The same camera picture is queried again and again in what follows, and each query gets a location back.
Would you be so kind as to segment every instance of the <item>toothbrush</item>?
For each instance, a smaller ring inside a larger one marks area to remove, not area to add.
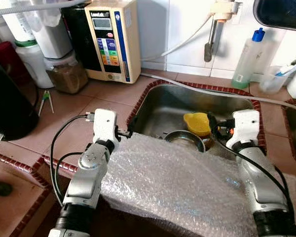
[[[277,72],[275,75],[278,77],[289,76],[290,74],[292,74],[295,71],[296,71],[296,57],[290,64],[283,66],[280,69],[280,71]]]

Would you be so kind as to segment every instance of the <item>yellow sponge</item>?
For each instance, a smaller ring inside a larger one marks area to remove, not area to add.
[[[183,116],[183,119],[187,124],[188,130],[196,134],[197,136],[204,137],[211,133],[211,128],[209,127],[207,114],[185,114]]]

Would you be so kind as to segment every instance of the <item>red object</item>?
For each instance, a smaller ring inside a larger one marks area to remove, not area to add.
[[[32,80],[21,58],[8,41],[0,43],[0,65],[17,85],[23,85]]]

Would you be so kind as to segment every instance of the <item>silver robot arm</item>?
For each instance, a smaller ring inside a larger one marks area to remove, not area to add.
[[[93,211],[101,192],[101,181],[107,172],[110,155],[118,148],[116,113],[97,109],[94,114],[93,144],[82,154],[78,169],[69,183],[56,227],[49,237],[90,237]]]
[[[258,163],[274,176],[274,165],[257,147],[259,112],[236,111],[233,118],[233,136],[227,141],[226,146]],[[282,191],[256,166],[239,156],[236,159],[259,236],[296,236],[294,221]]]

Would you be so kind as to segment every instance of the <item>white tube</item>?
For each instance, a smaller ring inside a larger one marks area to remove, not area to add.
[[[141,61],[149,61],[149,60],[153,60],[156,58],[160,58],[160,57],[164,57],[166,55],[168,55],[169,53],[172,53],[173,51],[177,50],[178,48],[182,47],[183,45],[185,45],[188,41],[190,41],[191,38],[193,38],[197,32],[199,32],[199,30],[206,24],[206,22],[208,22],[208,20],[211,18],[212,14],[208,14],[205,19],[204,22],[202,23],[202,25],[200,25],[200,27],[197,28],[197,30],[186,40],[182,41],[181,43],[177,44],[176,46],[174,46],[173,48],[159,54],[153,57],[147,57],[147,58],[142,58]]]
[[[240,99],[248,99],[248,100],[258,100],[258,101],[262,101],[262,102],[266,102],[266,103],[271,103],[271,104],[286,106],[286,107],[289,107],[289,108],[292,108],[292,109],[295,109],[296,110],[296,106],[295,105],[291,105],[289,103],[285,103],[285,102],[282,102],[282,101],[265,99],[265,98],[254,97],[254,96],[226,94],[226,93],[221,93],[221,92],[208,91],[208,90],[203,90],[203,89],[199,89],[199,88],[194,88],[192,86],[185,85],[185,84],[182,84],[182,83],[177,82],[175,80],[171,80],[171,79],[164,78],[164,77],[159,77],[159,76],[155,76],[155,75],[151,75],[151,74],[147,74],[147,73],[140,73],[140,75],[142,75],[144,77],[165,80],[165,81],[170,82],[170,83],[172,83],[174,85],[178,85],[178,86],[184,87],[186,89],[194,90],[194,91],[197,91],[197,92],[200,92],[200,93],[203,93],[203,94],[224,96],[224,97],[229,97],[229,98],[240,98]]]
[[[38,4],[33,6],[17,6],[12,8],[4,8],[0,9],[0,15],[10,14],[10,13],[19,13],[25,11],[38,11],[38,10],[46,10],[52,8],[64,8],[71,7],[74,5],[81,4],[86,0],[72,0],[66,2],[57,2],[57,3],[49,3],[49,4]]]

